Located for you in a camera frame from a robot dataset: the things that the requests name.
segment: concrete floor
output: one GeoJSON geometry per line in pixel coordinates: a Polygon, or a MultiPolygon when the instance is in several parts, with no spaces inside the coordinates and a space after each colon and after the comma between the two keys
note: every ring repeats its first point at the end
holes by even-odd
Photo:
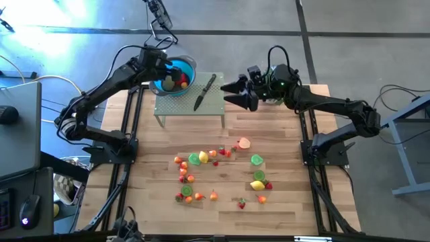
{"type": "MultiPolygon", "coordinates": [[[[146,13],[140,0],[127,4],[113,0],[8,0],[0,4],[7,6],[1,17],[17,31],[9,34],[0,28],[0,54],[21,70],[37,71],[40,75],[62,75],[75,81],[83,90],[97,85],[105,77],[117,49],[126,44],[142,44],[147,37],[145,34],[49,34],[44,32],[49,28],[29,27],[145,30],[146,13]]],[[[312,32],[430,32],[430,15],[427,14],[430,2],[426,0],[302,0],[302,4],[308,31],[312,32]]],[[[237,75],[246,73],[246,68],[251,65],[264,68],[269,47],[280,44],[287,49],[292,66],[300,70],[303,82],[310,83],[302,37],[283,36],[286,32],[300,31],[295,0],[165,0],[165,5],[174,30],[249,31],[247,35],[240,32],[236,35],[234,32],[178,35],[179,44],[167,53],[194,57],[198,71],[222,71],[226,80],[235,81],[237,75]]],[[[379,88],[385,84],[429,89],[428,40],[428,37],[309,37],[317,82],[328,84],[332,96],[365,99],[372,103],[379,88]]],[[[116,67],[137,53],[137,50],[124,51],[117,59],[116,67]]],[[[272,63],[282,62],[284,57],[274,52],[272,63]]],[[[12,70],[12,67],[0,61],[0,69],[12,70]]],[[[18,80],[0,80],[2,85],[18,83],[18,80]]],[[[69,84],[56,79],[45,80],[42,86],[43,98],[52,101],[66,104],[77,95],[69,84]]],[[[391,106],[401,108],[411,101],[411,97],[407,93],[390,93],[386,100],[391,106]]],[[[47,102],[44,105],[61,109],[47,102]]],[[[382,117],[391,113],[381,104],[377,107],[382,117]]],[[[94,115],[102,119],[103,110],[94,115]]],[[[56,114],[43,110],[42,116],[53,119],[56,114]]],[[[342,126],[347,120],[338,118],[337,122],[342,126]]],[[[90,124],[99,126],[93,119],[90,124]]],[[[383,135],[390,138],[386,131],[383,135]]],[[[429,138],[424,135],[420,139],[428,142],[429,138]]],[[[352,141],[357,144],[348,151],[350,173],[363,232],[430,240],[430,193],[401,198],[391,194],[391,189],[407,185],[396,148],[378,137],[352,141]]],[[[72,147],[59,140],[53,125],[47,123],[42,124],[42,150],[57,157],[86,155],[81,147],[72,147]]],[[[428,163],[420,164],[420,169],[428,170],[429,166],[428,163]]],[[[68,231],[70,224],[71,218],[59,221],[55,230],[63,233],[68,231]]]]}

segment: wooden tabletop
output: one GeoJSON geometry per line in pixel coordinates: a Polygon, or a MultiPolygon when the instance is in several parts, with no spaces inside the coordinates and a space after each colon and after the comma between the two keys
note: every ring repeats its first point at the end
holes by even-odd
{"type": "MultiPolygon", "coordinates": [[[[326,85],[311,85],[313,93],[329,95],[326,85]]],[[[119,129],[124,113],[127,91],[117,93],[107,102],[104,130],[119,129]]],[[[155,120],[155,96],[145,91],[137,132],[138,158],[132,166],[126,206],[136,211],[139,230],[146,234],[222,234],[222,235],[315,235],[314,206],[307,168],[302,165],[299,147],[302,138],[298,116],[284,105],[271,106],[260,102],[257,112],[250,112],[230,103],[225,104],[226,128],[221,129],[219,117],[172,116],[166,127],[155,120]],[[218,193],[217,202],[193,201],[177,203],[180,192],[175,156],[186,159],[190,153],[236,145],[240,137],[251,141],[251,148],[236,152],[219,166],[190,165],[188,173],[196,177],[194,192],[209,197],[218,193]],[[250,158],[259,154],[264,163],[255,167],[250,158]],[[272,191],[255,192],[249,183],[253,171],[261,169],[273,183],[272,191]],[[259,204],[258,195],[267,196],[267,204],[259,204]],[[247,204],[237,206],[240,198],[247,204]]],[[[337,128],[335,117],[316,112],[319,132],[337,128]]],[[[79,215],[77,229],[82,229],[105,202],[112,165],[100,165],[91,172],[79,215]]],[[[333,203],[358,231],[360,225],[348,177],[338,167],[327,167],[333,203]]],[[[111,224],[116,213],[112,207],[111,224]]],[[[327,210],[322,207],[326,227],[327,210]]]]}

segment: knife blade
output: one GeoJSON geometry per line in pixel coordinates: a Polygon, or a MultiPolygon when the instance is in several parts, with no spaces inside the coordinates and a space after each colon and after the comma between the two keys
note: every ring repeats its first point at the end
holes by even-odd
{"type": "Polygon", "coordinates": [[[216,78],[216,74],[212,74],[212,77],[208,81],[208,84],[206,84],[206,86],[205,86],[205,88],[203,88],[203,91],[201,92],[201,94],[197,97],[196,103],[194,104],[194,111],[196,111],[199,108],[200,104],[203,101],[203,97],[206,95],[206,93],[208,92],[210,86],[215,81],[215,78],[216,78]]]}

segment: yellow fruit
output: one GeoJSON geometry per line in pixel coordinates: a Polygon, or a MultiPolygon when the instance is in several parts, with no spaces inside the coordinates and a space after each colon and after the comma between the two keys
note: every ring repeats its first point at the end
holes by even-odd
{"type": "Polygon", "coordinates": [[[202,163],[207,163],[207,162],[209,161],[208,154],[206,154],[206,153],[205,153],[205,152],[203,152],[203,151],[200,151],[200,154],[199,154],[199,160],[200,160],[202,163]]]}
{"type": "Polygon", "coordinates": [[[264,184],[261,181],[253,181],[250,183],[250,185],[255,191],[264,190],[264,184]]]}

